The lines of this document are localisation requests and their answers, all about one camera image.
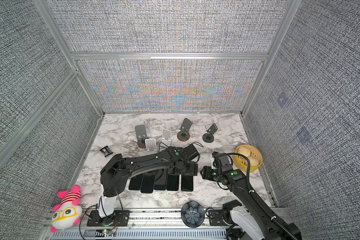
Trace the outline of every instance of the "black smartphone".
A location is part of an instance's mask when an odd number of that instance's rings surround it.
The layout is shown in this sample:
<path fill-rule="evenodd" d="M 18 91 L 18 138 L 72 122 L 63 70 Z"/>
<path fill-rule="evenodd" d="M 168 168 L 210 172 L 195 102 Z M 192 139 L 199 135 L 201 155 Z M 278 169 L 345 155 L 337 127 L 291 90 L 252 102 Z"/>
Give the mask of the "black smartphone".
<path fill-rule="evenodd" d="M 167 185 L 167 173 L 168 169 L 158 169 L 156 170 L 155 176 L 155 190 L 165 190 L 165 186 Z"/>
<path fill-rule="evenodd" d="M 143 180 L 143 174 L 139 174 L 136 175 L 134 177 L 131 178 L 130 182 L 129 182 L 129 190 L 140 190 L 141 188 L 141 182 Z"/>
<path fill-rule="evenodd" d="M 193 191 L 193 176 L 181 175 L 181 190 L 184 192 Z"/>
<path fill-rule="evenodd" d="M 167 190 L 178 191 L 179 190 L 179 175 L 167 175 Z"/>
<path fill-rule="evenodd" d="M 141 193 L 153 193 L 155 185 L 156 170 L 145 172 L 141 182 Z"/>

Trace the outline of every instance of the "white marble surface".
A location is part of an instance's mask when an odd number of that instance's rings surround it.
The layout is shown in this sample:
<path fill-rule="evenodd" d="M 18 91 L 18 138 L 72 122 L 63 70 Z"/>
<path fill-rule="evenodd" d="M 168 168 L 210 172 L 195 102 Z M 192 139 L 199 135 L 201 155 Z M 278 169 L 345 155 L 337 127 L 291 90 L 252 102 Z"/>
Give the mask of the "white marble surface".
<path fill-rule="evenodd" d="M 181 142 L 176 137 L 184 118 L 193 122 L 191 137 L 187 142 Z M 206 143 L 202 135 L 212 123 L 217 125 L 218 131 L 214 134 L 215 141 Z M 134 127 L 140 124 L 145 125 L 148 137 L 155 138 L 157 145 L 161 142 L 163 128 L 172 131 L 172 146 L 185 147 L 195 141 L 204 145 L 204 148 L 195 145 L 201 155 L 199 172 L 203 166 L 211 166 L 212 152 L 234 152 L 239 145 L 248 143 L 238 114 L 107 114 L 77 180 L 81 186 L 83 207 L 98 203 L 101 195 L 100 170 L 114 154 L 121 153 L 123 157 L 146 155 L 146 150 L 139 148 L 136 143 Z M 108 157 L 99 151 L 106 145 L 114 152 Z M 270 205 L 259 171 L 251 173 L 250 178 L 254 189 Z M 222 207 L 222 204 L 237 199 L 230 191 L 220 189 L 216 182 L 202 179 L 200 174 L 193 178 L 193 192 L 178 190 L 143 194 L 129 190 L 128 185 L 129 180 L 120 194 L 124 208 L 179 208 L 189 200 L 195 200 L 203 207 Z M 119 205 L 119 201 L 116 201 L 115 208 L 119 208 Z"/>

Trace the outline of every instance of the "toy's pink foot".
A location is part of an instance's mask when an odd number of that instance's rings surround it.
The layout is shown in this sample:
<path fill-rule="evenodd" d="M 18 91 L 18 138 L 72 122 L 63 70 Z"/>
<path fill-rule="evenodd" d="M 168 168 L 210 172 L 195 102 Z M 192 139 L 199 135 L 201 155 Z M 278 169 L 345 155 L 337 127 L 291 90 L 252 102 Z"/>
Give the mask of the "toy's pink foot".
<path fill-rule="evenodd" d="M 78 192 L 80 192 L 80 186 L 79 186 L 79 185 L 74 185 L 74 186 L 71 188 L 71 192 L 73 192 L 73 193 L 78 193 Z"/>
<path fill-rule="evenodd" d="M 78 223 L 80 221 L 80 217 L 76 218 L 76 220 L 73 222 L 72 225 L 75 225 L 76 223 Z"/>
<path fill-rule="evenodd" d="M 58 210 L 60 207 L 61 207 L 61 204 L 58 204 L 58 205 L 56 205 L 56 206 L 53 207 L 53 210 L 56 211 L 56 210 Z"/>
<path fill-rule="evenodd" d="M 72 201 L 73 205 L 77 205 L 79 203 L 80 203 L 80 199 L 78 199 L 78 198 Z"/>
<path fill-rule="evenodd" d="M 65 195 L 67 195 L 67 193 L 68 193 L 67 190 L 58 192 L 58 197 L 59 197 L 59 198 L 63 198 Z"/>

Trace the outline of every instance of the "plush toy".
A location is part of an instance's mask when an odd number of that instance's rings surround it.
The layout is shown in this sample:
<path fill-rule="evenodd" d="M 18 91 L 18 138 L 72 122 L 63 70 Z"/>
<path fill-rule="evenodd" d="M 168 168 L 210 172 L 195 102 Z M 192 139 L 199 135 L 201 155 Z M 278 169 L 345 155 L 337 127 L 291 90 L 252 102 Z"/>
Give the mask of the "plush toy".
<path fill-rule="evenodd" d="M 80 221 L 82 213 L 82 208 L 78 205 L 81 197 L 79 185 L 74 185 L 69 191 L 58 192 L 58 197 L 62 201 L 53 207 L 55 213 L 52 216 L 51 232 L 72 227 Z"/>

